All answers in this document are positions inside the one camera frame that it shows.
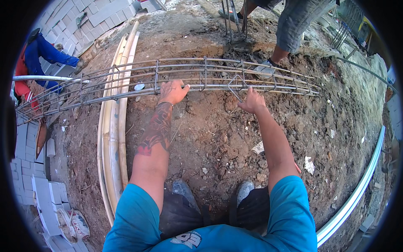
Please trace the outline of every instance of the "construction worker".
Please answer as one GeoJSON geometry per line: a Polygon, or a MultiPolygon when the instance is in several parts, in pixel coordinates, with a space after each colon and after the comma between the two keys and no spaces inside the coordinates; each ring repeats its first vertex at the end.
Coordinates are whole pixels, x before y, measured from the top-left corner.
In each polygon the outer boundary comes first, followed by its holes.
{"type": "Polygon", "coordinates": [[[262,223],[266,231],[258,233],[225,224],[209,226],[209,221],[205,221],[209,219],[208,209],[202,216],[190,188],[182,180],[175,181],[172,193],[167,193],[164,181],[172,110],[190,89],[189,85],[181,86],[181,80],[161,85],[156,111],[137,145],[132,175],[119,200],[103,251],[316,251],[315,222],[287,138],[263,96],[251,87],[246,101],[238,103],[238,107],[255,114],[259,121],[269,170],[268,186],[253,189],[250,183],[242,183],[237,195],[237,200],[241,200],[238,210],[248,198],[249,207],[244,205],[243,210],[259,212],[259,206],[269,203],[270,217],[262,223]],[[254,196],[257,190],[265,190],[265,202],[254,196]],[[175,235],[167,238],[163,236],[166,233],[175,235]]]}
{"type": "MultiPolygon", "coordinates": [[[[285,7],[278,19],[277,25],[277,43],[274,48],[273,55],[264,61],[263,65],[279,67],[282,59],[286,58],[289,53],[296,53],[300,43],[302,33],[308,28],[309,24],[316,18],[324,14],[326,7],[334,0],[287,0],[285,7]]],[[[273,8],[284,0],[246,0],[246,15],[261,7],[266,10],[273,10],[273,8]]],[[[238,20],[242,23],[244,6],[240,12],[236,13],[238,20]]],[[[218,11],[220,16],[224,17],[222,9],[218,11]]],[[[235,21],[234,13],[230,11],[230,19],[235,21]]],[[[273,74],[274,69],[269,67],[258,66],[255,71],[273,74]]]]}
{"type": "MultiPolygon", "coordinates": [[[[79,58],[69,56],[57,50],[53,44],[45,40],[42,33],[39,33],[39,28],[37,28],[28,36],[28,41],[21,51],[21,54],[17,60],[15,76],[45,75],[42,70],[41,63],[39,62],[39,57],[44,58],[51,64],[58,62],[72,67],[76,67],[77,63],[79,62],[79,58]]],[[[58,84],[56,81],[35,81],[46,89],[55,87],[58,84]]],[[[26,81],[15,81],[14,92],[17,100],[19,101],[21,101],[22,95],[24,95],[25,100],[28,102],[30,102],[35,96],[28,87],[26,81]]],[[[31,106],[36,110],[38,108],[38,102],[33,101],[31,106]]]]}

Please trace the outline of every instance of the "dirt ground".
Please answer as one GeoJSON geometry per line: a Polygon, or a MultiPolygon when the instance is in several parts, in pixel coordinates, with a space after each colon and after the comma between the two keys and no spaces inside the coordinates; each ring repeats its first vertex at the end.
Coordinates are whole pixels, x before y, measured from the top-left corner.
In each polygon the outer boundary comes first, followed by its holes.
{"type": "MultiPolygon", "coordinates": [[[[250,19],[249,39],[233,49],[228,45],[220,20],[206,15],[196,1],[169,3],[168,12],[138,18],[141,35],[135,61],[207,56],[261,63],[270,57],[272,52],[265,50],[264,45],[272,43],[273,39],[275,42],[275,14],[271,13],[266,19],[250,19]]],[[[83,72],[110,66],[121,36],[133,23],[131,20],[97,42],[97,55],[83,72]]],[[[319,97],[264,93],[266,104],[286,134],[295,162],[302,170],[300,176],[308,192],[316,230],[319,230],[345,203],[361,179],[378,139],[382,109],[379,115],[371,113],[369,107],[373,105],[362,99],[359,86],[346,83],[347,77],[343,76],[335,59],[290,55],[281,67],[316,77],[316,84],[322,87],[319,97]],[[304,169],[305,156],[314,161],[313,175],[304,169]]],[[[128,100],[126,130],[134,125],[126,136],[129,176],[137,142],[157,100],[156,96],[142,96],[138,102],[134,98],[128,100]]],[[[102,250],[105,235],[110,230],[96,163],[99,111],[100,104],[84,106],[79,109],[78,119],[73,117],[72,111],[63,112],[51,118],[55,121],[50,127],[57,143],[56,156],[50,160],[52,180],[68,185],[71,206],[85,215],[91,229],[87,244],[95,251],[102,250]]],[[[265,155],[251,151],[261,141],[258,122],[255,116],[237,108],[237,99],[232,93],[189,93],[174,107],[172,136],[166,184],[170,186],[178,178],[187,181],[199,206],[211,206],[211,218],[225,213],[229,198],[243,180],[253,181],[256,187],[267,185],[265,155]]],[[[387,136],[391,138],[390,127],[387,136]]],[[[337,231],[321,251],[345,250],[351,233],[364,220],[364,201],[363,198],[349,218],[351,223],[347,221],[346,228],[337,231]]]]}

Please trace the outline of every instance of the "tattooed forearm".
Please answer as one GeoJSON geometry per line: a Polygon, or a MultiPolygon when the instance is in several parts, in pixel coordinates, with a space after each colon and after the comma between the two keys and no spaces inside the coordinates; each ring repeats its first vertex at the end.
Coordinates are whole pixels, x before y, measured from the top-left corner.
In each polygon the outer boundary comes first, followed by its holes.
{"type": "Polygon", "coordinates": [[[169,103],[160,104],[150,120],[135,155],[151,156],[151,148],[161,143],[164,150],[169,152],[169,139],[171,136],[172,106],[169,103]]]}

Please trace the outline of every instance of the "blue pants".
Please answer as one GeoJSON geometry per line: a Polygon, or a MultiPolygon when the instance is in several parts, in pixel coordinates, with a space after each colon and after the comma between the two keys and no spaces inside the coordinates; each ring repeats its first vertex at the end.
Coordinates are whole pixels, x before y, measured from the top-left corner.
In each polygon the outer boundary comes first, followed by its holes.
{"type": "MultiPolygon", "coordinates": [[[[51,43],[45,40],[42,33],[39,33],[36,39],[27,45],[25,49],[25,65],[30,75],[45,75],[39,62],[40,56],[51,64],[58,62],[72,67],[77,66],[79,61],[79,58],[59,52],[51,43]]],[[[46,89],[57,86],[56,81],[36,81],[36,83],[46,89]]]]}

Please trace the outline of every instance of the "bracelet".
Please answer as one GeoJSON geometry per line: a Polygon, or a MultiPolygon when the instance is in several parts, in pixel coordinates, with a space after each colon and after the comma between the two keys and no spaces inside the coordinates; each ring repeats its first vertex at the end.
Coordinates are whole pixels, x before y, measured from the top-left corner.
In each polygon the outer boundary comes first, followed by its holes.
{"type": "Polygon", "coordinates": [[[172,106],[172,108],[174,107],[174,104],[172,103],[172,102],[169,102],[169,101],[163,101],[163,102],[159,102],[159,103],[157,103],[157,105],[155,106],[155,107],[158,107],[158,105],[160,105],[160,104],[162,104],[162,103],[169,103],[169,104],[171,104],[171,106],[172,106]]]}

